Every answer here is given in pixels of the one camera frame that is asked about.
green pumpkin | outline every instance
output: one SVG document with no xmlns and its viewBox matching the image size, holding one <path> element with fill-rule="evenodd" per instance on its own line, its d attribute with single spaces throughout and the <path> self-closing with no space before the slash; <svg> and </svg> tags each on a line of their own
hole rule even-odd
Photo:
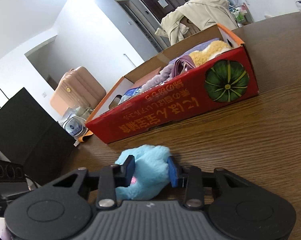
<svg viewBox="0 0 301 240">
<path fill-rule="evenodd" d="M 229 103 L 246 93 L 249 75 L 237 61 L 220 60 L 206 72 L 205 89 L 216 102 Z"/>
</svg>

wooden table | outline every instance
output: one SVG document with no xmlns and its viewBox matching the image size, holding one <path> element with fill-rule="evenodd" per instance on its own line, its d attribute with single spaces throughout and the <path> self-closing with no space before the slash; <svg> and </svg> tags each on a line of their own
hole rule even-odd
<svg viewBox="0 0 301 240">
<path fill-rule="evenodd" d="M 290 201 L 297 212 L 290 239 L 301 240 L 301 13 L 234 32 L 246 42 L 258 97 L 110 145 L 94 136 L 73 153 L 64 172 L 98 170 L 125 149 L 164 145 L 181 163 L 210 172 L 224 167 Z"/>
</svg>

yellow plush toy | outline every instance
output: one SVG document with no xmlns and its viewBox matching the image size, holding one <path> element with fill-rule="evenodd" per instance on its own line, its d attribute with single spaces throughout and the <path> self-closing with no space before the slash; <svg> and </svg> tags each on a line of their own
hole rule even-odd
<svg viewBox="0 0 301 240">
<path fill-rule="evenodd" d="M 231 49 L 232 47 L 224 41 L 213 41 L 206 49 L 194 51 L 189 56 L 192 58 L 195 66 L 199 67 L 219 54 Z"/>
</svg>

pink sticker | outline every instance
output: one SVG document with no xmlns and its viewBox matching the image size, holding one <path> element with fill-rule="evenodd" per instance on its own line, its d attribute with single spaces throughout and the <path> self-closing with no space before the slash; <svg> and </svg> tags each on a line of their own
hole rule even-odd
<svg viewBox="0 0 301 240">
<path fill-rule="evenodd" d="M 135 183 L 136 183 L 136 178 L 133 176 L 133 177 L 132 177 L 131 184 L 135 184 Z"/>
</svg>

pink suitcase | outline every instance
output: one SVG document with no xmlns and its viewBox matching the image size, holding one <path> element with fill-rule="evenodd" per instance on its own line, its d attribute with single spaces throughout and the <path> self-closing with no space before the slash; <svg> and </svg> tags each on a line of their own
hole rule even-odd
<svg viewBox="0 0 301 240">
<path fill-rule="evenodd" d="M 67 108 L 94 109 L 105 97 L 106 91 L 84 67 L 71 69 L 60 80 L 50 104 L 63 116 Z"/>
</svg>

